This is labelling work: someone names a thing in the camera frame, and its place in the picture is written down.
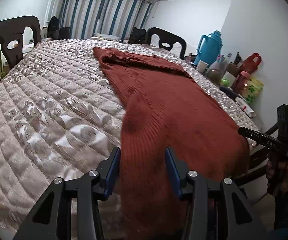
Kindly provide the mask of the person's right hand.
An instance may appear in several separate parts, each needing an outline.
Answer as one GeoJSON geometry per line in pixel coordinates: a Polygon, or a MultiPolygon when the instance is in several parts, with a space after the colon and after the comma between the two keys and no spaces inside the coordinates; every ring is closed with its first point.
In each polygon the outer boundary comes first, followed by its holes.
{"type": "Polygon", "coordinates": [[[277,196],[288,191],[288,161],[276,162],[269,160],[266,164],[266,178],[268,179],[267,193],[277,196]]]}

